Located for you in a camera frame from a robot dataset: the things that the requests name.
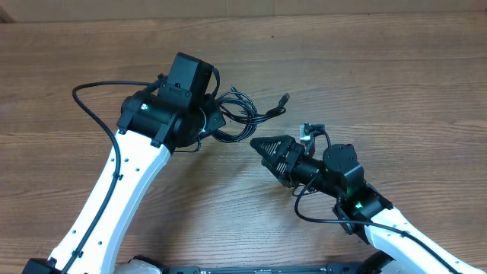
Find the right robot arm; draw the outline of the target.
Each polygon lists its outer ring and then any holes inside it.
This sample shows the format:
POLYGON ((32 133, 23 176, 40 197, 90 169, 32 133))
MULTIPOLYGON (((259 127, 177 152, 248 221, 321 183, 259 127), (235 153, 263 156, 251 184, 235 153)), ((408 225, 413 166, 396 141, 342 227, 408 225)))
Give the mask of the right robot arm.
POLYGON ((328 144, 317 160, 289 135, 254 138, 263 166, 288 188, 303 186, 336 198, 334 224, 377 249, 362 273, 478 273, 480 270, 436 244, 408 221, 364 178, 351 144, 328 144))

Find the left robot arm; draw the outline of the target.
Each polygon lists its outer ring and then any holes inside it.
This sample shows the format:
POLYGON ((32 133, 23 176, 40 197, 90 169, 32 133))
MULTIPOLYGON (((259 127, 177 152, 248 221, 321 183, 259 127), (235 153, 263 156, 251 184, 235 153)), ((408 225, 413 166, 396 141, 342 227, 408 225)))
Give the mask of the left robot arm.
POLYGON ((46 259, 27 261, 25 273, 115 273, 126 231, 148 187, 176 148, 200 144, 225 125, 208 92, 211 64, 177 53, 168 75, 127 97, 118 129, 99 117, 113 144, 110 155, 71 230, 46 259))

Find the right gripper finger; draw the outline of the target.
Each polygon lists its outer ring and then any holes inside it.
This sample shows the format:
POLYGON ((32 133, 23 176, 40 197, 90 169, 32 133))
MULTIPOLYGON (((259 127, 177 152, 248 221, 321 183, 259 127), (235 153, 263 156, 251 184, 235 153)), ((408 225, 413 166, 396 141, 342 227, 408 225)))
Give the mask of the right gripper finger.
POLYGON ((266 159, 262 159, 261 164, 266 167, 278 181, 287 180, 285 175, 287 164, 284 161, 278 161, 276 164, 271 164, 266 159))
POLYGON ((263 158, 283 156, 292 145, 293 138, 289 135, 253 138, 250 146, 263 158))

